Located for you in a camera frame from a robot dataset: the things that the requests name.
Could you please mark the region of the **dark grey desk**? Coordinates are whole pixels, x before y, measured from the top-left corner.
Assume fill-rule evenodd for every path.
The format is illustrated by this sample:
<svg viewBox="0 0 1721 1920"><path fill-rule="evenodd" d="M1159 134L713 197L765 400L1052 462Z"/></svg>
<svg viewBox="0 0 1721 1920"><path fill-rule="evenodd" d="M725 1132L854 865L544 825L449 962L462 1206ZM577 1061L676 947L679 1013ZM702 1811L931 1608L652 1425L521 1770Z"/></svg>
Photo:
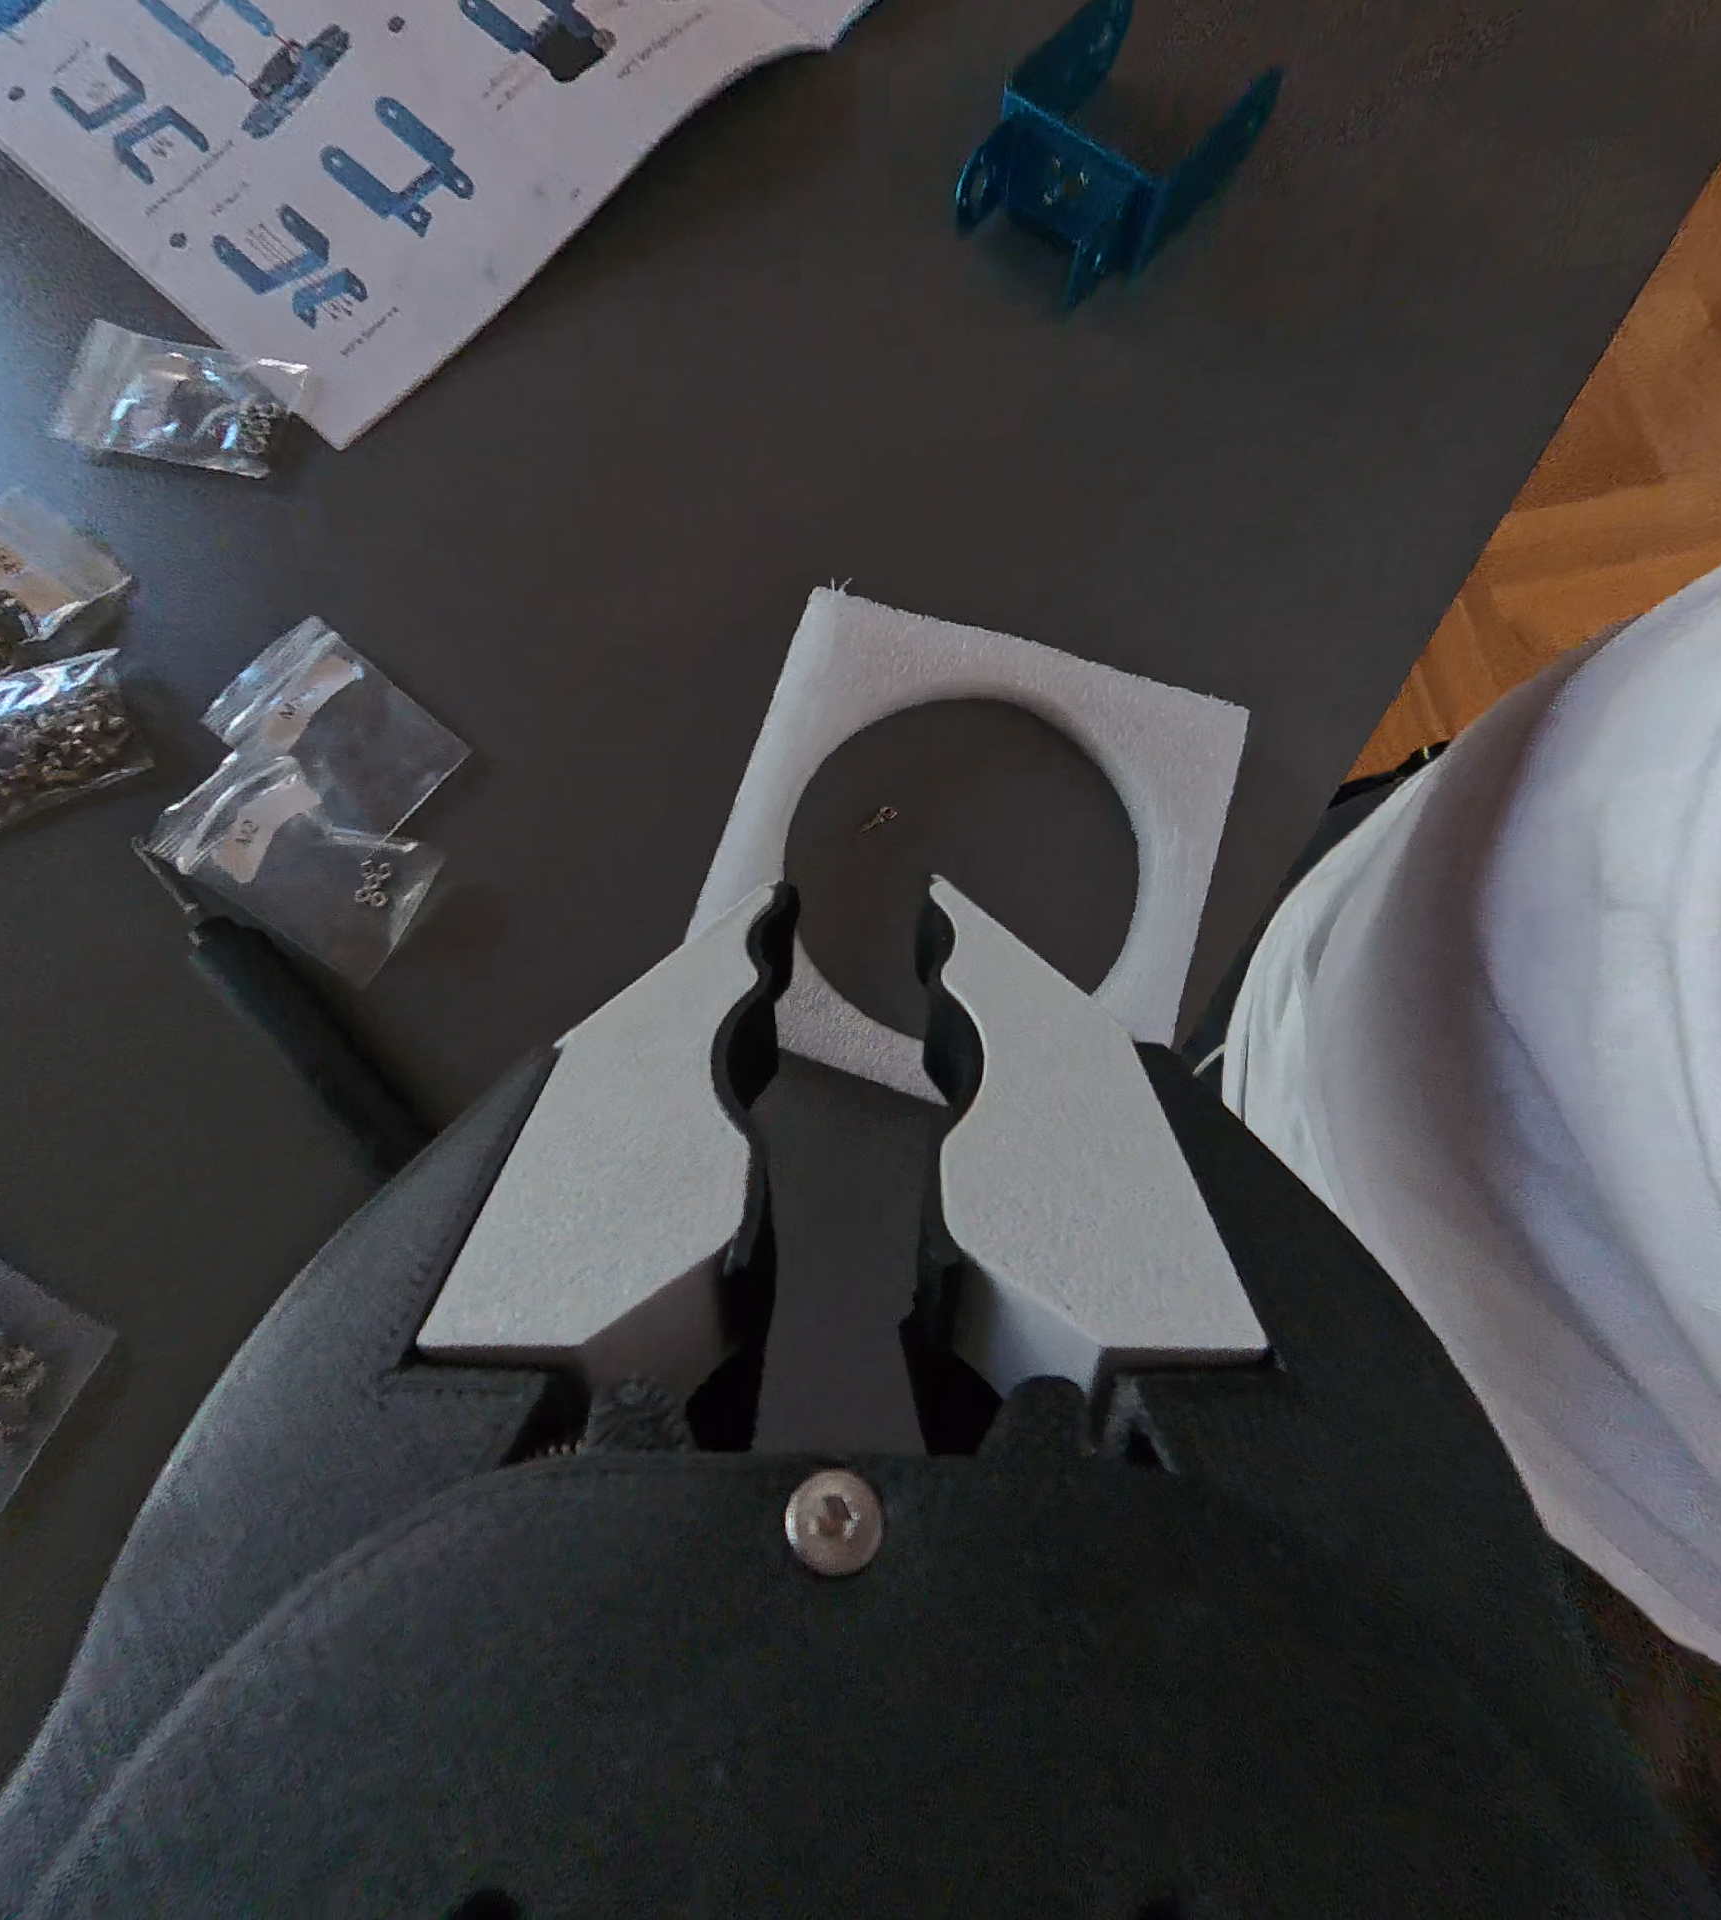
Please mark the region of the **dark grey desk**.
<svg viewBox="0 0 1721 1920"><path fill-rule="evenodd" d="M877 4L691 118L452 362L273 482L47 433L87 324L194 333L0 152L0 488L137 576L151 780L0 831L0 1253L114 1331L0 1510L0 1787L208 1388L368 1197L131 850L322 613L460 732L439 890L337 991L433 1123L675 947L815 588L1250 711L1186 1013L1721 161L1721 4L1138 4L1105 111L1282 90L1062 305L955 182L1073 4Z"/></svg>

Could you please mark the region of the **scattered small clear hardware bags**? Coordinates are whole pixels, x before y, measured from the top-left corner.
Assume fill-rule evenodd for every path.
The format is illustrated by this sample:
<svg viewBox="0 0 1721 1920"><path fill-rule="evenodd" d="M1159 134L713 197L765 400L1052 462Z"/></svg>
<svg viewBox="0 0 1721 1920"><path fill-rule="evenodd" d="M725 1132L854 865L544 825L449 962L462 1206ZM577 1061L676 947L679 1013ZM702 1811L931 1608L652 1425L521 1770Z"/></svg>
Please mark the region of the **scattered small clear hardware bags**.
<svg viewBox="0 0 1721 1920"><path fill-rule="evenodd" d="M306 375L99 320L53 433L101 458L263 479ZM70 520L0 494L0 831L153 768L122 651L101 644L131 586ZM201 728L224 755L134 842L144 869L180 918L201 903L263 929L296 968L365 988L441 873L441 851L404 828L468 748L316 615L249 660ZM110 1345L0 1258L0 1510Z"/></svg>

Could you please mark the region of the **person's white shirt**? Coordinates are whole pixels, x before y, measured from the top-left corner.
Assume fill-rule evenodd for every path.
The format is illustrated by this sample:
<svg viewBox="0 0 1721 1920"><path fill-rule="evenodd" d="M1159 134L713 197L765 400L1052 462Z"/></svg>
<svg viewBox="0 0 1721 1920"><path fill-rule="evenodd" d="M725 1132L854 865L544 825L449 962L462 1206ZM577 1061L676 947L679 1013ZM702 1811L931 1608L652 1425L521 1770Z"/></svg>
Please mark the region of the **person's white shirt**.
<svg viewBox="0 0 1721 1920"><path fill-rule="evenodd" d="M1721 1664L1721 567L1316 859L1220 1072L1444 1341L1547 1531Z"/></svg>

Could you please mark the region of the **open instruction booklet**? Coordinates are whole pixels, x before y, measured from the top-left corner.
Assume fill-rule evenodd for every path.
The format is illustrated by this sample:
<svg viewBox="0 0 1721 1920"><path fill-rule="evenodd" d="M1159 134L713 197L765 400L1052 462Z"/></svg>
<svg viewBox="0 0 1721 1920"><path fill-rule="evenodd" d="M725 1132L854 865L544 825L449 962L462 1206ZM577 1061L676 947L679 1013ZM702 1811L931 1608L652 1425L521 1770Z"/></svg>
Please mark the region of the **open instruction booklet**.
<svg viewBox="0 0 1721 1920"><path fill-rule="evenodd" d="M344 447L864 2L0 2L0 150Z"/></svg>

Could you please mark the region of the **black pen-shaped screwdriver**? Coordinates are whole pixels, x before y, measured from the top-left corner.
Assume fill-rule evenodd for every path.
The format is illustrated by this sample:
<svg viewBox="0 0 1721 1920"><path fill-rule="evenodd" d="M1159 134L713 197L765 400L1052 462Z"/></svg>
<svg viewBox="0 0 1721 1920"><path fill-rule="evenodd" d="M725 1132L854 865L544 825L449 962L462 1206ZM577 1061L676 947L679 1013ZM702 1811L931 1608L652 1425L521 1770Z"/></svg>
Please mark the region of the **black pen-shaped screwdriver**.
<svg viewBox="0 0 1721 1920"><path fill-rule="evenodd" d="M266 1039L368 1174L383 1183L403 1171L433 1132L311 977L250 924L201 903L182 919L201 977Z"/></svg>

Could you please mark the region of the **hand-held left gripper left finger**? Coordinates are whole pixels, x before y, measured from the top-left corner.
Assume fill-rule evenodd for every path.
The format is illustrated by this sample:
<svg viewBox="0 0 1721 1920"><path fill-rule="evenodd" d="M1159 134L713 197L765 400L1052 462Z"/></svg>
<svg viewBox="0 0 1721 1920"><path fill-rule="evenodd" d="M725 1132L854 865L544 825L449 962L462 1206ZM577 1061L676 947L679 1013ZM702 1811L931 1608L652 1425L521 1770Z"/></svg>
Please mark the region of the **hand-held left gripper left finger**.
<svg viewBox="0 0 1721 1920"><path fill-rule="evenodd" d="M798 894L757 886L573 1026L416 1334L433 1362L691 1396L753 1338Z"/></svg>

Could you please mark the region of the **blue metal bracket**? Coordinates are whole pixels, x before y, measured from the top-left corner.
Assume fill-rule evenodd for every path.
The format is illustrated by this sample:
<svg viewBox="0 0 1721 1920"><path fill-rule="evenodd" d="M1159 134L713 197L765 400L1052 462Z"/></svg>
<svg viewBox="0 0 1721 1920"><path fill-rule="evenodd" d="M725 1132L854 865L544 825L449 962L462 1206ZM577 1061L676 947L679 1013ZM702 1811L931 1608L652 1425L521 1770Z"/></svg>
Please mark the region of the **blue metal bracket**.
<svg viewBox="0 0 1721 1920"><path fill-rule="evenodd" d="M1109 277L1138 275L1224 194L1273 120L1286 74L1265 67L1173 168L1149 170L1080 118L1110 77L1133 18L1133 2L1083 4L1028 49L955 187L962 231L1003 214L1065 255L1067 311Z"/></svg>

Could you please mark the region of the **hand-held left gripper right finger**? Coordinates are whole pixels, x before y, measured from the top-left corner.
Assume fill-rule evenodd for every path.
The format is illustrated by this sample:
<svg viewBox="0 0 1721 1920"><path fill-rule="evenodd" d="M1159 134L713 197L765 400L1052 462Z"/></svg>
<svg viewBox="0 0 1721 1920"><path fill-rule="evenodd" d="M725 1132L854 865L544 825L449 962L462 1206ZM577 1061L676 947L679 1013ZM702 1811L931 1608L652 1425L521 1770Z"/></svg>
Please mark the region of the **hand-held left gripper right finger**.
<svg viewBox="0 0 1721 1920"><path fill-rule="evenodd" d="M937 1163L937 1334L1006 1398L1265 1362L1269 1340L1131 1031L935 875L922 1063Z"/></svg>

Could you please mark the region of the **white foam square with hole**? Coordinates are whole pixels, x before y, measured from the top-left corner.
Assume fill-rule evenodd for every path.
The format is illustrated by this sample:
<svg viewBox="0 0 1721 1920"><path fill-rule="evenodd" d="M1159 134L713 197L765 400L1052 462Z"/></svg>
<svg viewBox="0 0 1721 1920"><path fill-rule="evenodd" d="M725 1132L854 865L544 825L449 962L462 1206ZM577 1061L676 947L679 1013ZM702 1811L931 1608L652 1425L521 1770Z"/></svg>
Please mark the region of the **white foam square with hole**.
<svg viewBox="0 0 1721 1920"><path fill-rule="evenodd" d="M1109 778L1138 875L1123 947L1093 996L1138 1043L1173 1043L1248 710L842 588L808 596L684 939L782 877L795 810L828 755L883 718L959 699L1030 711Z"/></svg>

